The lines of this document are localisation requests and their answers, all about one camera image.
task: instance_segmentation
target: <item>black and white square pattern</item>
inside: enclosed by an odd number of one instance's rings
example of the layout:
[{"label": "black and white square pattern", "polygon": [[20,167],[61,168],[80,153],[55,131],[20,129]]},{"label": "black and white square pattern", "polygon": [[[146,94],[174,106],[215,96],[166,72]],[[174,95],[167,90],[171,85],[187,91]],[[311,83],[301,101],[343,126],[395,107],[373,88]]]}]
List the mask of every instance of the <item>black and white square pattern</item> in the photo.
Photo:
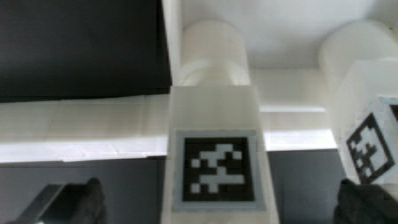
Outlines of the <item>black and white square pattern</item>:
[{"label": "black and white square pattern", "polygon": [[174,210],[263,210],[256,131],[180,133]]},{"label": "black and white square pattern", "polygon": [[373,114],[347,140],[347,146],[363,184],[370,184],[395,166],[389,146]]},{"label": "black and white square pattern", "polygon": [[247,138],[187,138],[183,201],[254,201]]}]

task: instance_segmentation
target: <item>white surface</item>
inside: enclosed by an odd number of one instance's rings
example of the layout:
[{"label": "white surface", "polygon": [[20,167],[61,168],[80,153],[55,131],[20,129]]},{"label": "white surface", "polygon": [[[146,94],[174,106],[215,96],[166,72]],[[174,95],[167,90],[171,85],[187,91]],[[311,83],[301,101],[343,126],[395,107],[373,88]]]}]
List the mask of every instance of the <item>white surface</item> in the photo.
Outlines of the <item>white surface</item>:
[{"label": "white surface", "polygon": [[251,70],[262,112],[325,112],[329,88],[317,69]]},{"label": "white surface", "polygon": [[[327,117],[320,112],[324,96],[317,70],[260,70],[253,73],[265,111],[267,150],[334,148]],[[198,110],[217,127],[222,120],[238,116],[240,108],[222,100],[222,95],[210,92],[205,96],[219,98],[226,117],[212,118],[212,110],[190,104],[182,112]],[[166,155],[167,112],[169,95],[0,104],[0,162],[80,161]],[[196,122],[192,117],[182,119]],[[244,128],[242,125],[237,117],[233,126]]]},{"label": "white surface", "polygon": [[365,18],[398,21],[395,0],[183,0],[183,27],[219,19],[238,28],[253,69],[318,67],[320,43]]},{"label": "white surface", "polygon": [[359,21],[347,25],[322,44],[320,68],[333,91],[338,90],[350,67],[361,60],[398,60],[391,30],[375,21]]},{"label": "white surface", "polygon": [[0,162],[166,155],[169,96],[0,104]]},{"label": "white surface", "polygon": [[183,32],[183,86],[249,85],[246,41],[235,27],[201,21]]}]

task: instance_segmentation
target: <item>gray background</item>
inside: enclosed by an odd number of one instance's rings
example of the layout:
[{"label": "gray background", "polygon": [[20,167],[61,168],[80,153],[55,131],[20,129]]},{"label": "gray background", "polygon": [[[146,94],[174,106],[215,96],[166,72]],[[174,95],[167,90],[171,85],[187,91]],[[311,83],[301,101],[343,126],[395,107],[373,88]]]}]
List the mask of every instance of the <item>gray background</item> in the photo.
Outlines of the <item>gray background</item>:
[{"label": "gray background", "polygon": [[[333,224],[340,181],[336,150],[270,152],[283,224]],[[13,221],[48,183],[103,183],[109,223],[158,224],[166,161],[119,160],[0,166],[0,223]]]}]

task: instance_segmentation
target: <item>black object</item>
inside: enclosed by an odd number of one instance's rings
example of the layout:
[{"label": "black object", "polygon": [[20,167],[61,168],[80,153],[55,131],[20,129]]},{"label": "black object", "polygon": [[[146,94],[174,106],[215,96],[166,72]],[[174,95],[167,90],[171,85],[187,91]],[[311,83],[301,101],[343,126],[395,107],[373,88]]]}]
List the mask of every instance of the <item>black object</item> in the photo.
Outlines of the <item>black object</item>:
[{"label": "black object", "polygon": [[391,105],[391,110],[393,110],[395,118],[398,121],[398,105]]},{"label": "black object", "polygon": [[398,202],[379,185],[345,179],[338,201],[334,224],[398,224]]},{"label": "black object", "polygon": [[[370,145],[370,143],[366,143],[366,150],[363,152],[356,147],[352,147],[352,143],[357,144],[361,141],[366,141],[366,142],[370,141],[370,139],[363,139],[363,136],[361,136],[361,132],[366,128],[370,130],[375,130],[382,148],[377,148],[375,145]],[[366,117],[365,122],[347,140],[347,146],[349,146],[361,183],[370,184],[375,181],[375,179],[384,175],[391,167],[395,166],[389,146],[386,143],[386,139],[384,139],[384,135],[382,135],[373,114],[370,114],[370,116]],[[382,164],[381,167],[375,167],[375,164],[372,162],[372,157],[377,152],[382,152],[386,157],[386,163]]]},{"label": "black object", "polygon": [[107,208],[102,183],[48,185],[13,224],[105,224]]},{"label": "black object", "polygon": [[[201,152],[215,152],[217,145],[230,144],[233,152],[224,153],[224,159],[217,160],[217,167],[210,167],[208,160],[201,159]],[[192,160],[199,161],[199,167],[192,167]],[[219,192],[210,192],[208,185],[201,183],[203,175],[217,175],[217,168],[226,168],[228,175],[242,175],[242,184],[221,184]],[[253,171],[247,138],[187,138],[185,139],[185,170],[183,170],[183,201],[214,202],[214,201],[254,201],[253,188]],[[192,193],[190,186],[199,184],[201,189]]]},{"label": "black object", "polygon": [[0,102],[167,94],[160,0],[4,0]]}]

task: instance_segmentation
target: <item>white cylindrical part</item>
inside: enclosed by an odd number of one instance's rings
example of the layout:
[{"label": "white cylindrical part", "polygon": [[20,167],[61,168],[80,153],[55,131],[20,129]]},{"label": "white cylindrical part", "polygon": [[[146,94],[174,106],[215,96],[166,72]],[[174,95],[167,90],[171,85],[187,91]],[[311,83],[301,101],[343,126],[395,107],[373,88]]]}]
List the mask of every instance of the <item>white cylindrical part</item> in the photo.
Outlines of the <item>white cylindrical part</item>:
[{"label": "white cylindrical part", "polygon": [[398,60],[397,39],[384,24],[366,20],[347,25],[324,42],[318,59],[336,91],[356,61]]},{"label": "white cylindrical part", "polygon": [[208,20],[187,28],[182,51],[180,85],[251,84],[246,41],[228,23]]}]

